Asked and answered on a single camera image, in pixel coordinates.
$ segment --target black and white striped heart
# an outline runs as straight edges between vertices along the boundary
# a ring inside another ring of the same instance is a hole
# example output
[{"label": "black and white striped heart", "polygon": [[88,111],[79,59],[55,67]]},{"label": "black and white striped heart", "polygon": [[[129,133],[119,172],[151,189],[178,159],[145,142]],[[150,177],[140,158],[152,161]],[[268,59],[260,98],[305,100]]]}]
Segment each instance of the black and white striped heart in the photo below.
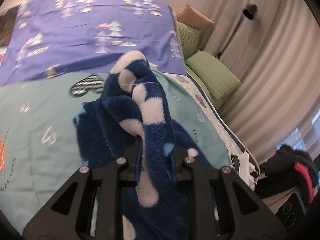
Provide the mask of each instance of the black and white striped heart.
[{"label": "black and white striped heart", "polygon": [[101,94],[105,81],[98,75],[92,74],[85,79],[75,83],[70,88],[70,94],[73,97],[82,97],[90,90],[96,94]]}]

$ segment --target pink strap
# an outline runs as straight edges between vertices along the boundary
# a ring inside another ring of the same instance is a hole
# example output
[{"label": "pink strap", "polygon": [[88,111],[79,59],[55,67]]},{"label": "pink strap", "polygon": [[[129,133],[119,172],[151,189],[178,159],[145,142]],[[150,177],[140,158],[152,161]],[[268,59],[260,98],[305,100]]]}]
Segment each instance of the pink strap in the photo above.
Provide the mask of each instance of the pink strap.
[{"label": "pink strap", "polygon": [[308,188],[308,195],[309,195],[308,203],[310,204],[313,201],[314,196],[313,196],[312,181],[310,178],[308,168],[302,163],[295,163],[294,169],[300,172],[300,174],[303,176],[303,178],[306,181],[307,188]]}]

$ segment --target curtain fold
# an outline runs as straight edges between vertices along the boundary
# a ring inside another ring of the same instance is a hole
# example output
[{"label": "curtain fold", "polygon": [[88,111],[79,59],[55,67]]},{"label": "curtain fold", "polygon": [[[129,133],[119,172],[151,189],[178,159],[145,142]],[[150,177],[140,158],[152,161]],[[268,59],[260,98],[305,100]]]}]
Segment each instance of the curtain fold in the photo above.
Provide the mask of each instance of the curtain fold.
[{"label": "curtain fold", "polygon": [[320,149],[320,118],[319,131],[312,124],[320,103],[320,28],[304,0],[239,0],[230,9],[225,4],[205,50],[216,55],[223,48],[248,2],[258,6],[258,15],[254,21],[244,19],[220,58],[242,85],[219,114],[259,162],[293,131],[291,144],[300,143],[315,158]]}]

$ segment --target black lamp head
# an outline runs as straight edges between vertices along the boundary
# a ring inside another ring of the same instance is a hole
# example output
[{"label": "black lamp head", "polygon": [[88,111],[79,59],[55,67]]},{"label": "black lamp head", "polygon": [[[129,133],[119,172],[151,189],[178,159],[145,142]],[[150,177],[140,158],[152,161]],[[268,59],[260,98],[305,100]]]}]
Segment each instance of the black lamp head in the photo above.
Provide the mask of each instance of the black lamp head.
[{"label": "black lamp head", "polygon": [[249,3],[247,7],[243,10],[243,15],[247,17],[249,20],[253,20],[257,14],[258,7],[253,4]]}]

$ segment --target triangular cutout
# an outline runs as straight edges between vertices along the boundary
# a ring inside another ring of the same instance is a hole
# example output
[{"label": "triangular cutout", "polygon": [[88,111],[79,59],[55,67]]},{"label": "triangular cutout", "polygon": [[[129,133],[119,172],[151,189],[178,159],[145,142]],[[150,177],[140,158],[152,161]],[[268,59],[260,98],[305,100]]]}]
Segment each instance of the triangular cutout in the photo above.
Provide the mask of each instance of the triangular cutout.
[{"label": "triangular cutout", "polygon": [[250,196],[237,184],[233,183],[233,189],[236,193],[236,198],[242,215],[248,215],[258,211],[258,205],[250,198]]},{"label": "triangular cutout", "polygon": [[70,187],[61,195],[61,197],[51,207],[52,211],[63,215],[68,215],[72,205],[73,197],[78,187],[77,182],[73,182]]}]

